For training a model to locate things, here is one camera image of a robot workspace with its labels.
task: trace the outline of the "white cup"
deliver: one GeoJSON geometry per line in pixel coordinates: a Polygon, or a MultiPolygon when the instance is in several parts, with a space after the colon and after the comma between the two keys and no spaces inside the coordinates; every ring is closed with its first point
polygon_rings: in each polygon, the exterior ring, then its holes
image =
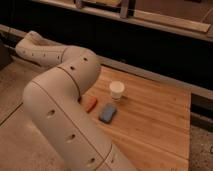
{"type": "Polygon", "coordinates": [[[125,86],[120,81],[112,81],[109,85],[110,94],[113,100],[120,100],[124,92],[125,86]]]}

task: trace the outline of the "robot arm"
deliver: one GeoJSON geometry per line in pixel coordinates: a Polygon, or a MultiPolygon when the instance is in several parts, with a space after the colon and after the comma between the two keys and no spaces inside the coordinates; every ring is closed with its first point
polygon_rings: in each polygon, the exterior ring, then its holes
{"type": "Polygon", "coordinates": [[[16,52],[42,66],[55,66],[25,87],[23,102],[72,171],[136,171],[78,103],[100,74],[100,63],[92,51],[50,46],[39,34],[29,32],[16,52]]]}

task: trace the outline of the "wooden tabletop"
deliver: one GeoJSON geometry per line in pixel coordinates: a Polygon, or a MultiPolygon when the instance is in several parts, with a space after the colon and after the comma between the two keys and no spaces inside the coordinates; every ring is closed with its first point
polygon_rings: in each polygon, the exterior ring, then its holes
{"type": "MultiPolygon", "coordinates": [[[[43,70],[15,61],[0,72],[0,137],[3,137],[0,138],[0,156],[4,156],[0,158],[0,170],[66,170],[63,160],[21,105],[23,88],[43,70]]],[[[91,96],[97,97],[98,103],[89,116],[139,171],[188,170],[189,92],[102,67],[99,80],[82,98],[83,106],[91,96]],[[119,102],[110,97],[108,87],[113,80],[122,81],[126,86],[119,102]],[[111,124],[98,120],[106,103],[113,103],[118,109],[111,124]]]]}
{"type": "Polygon", "coordinates": [[[189,92],[102,67],[96,84],[86,93],[98,98],[89,114],[140,171],[186,171],[189,166],[190,100],[189,92]],[[113,101],[111,81],[125,84],[123,98],[113,101]],[[106,103],[118,111],[111,124],[98,120],[106,103]]]}

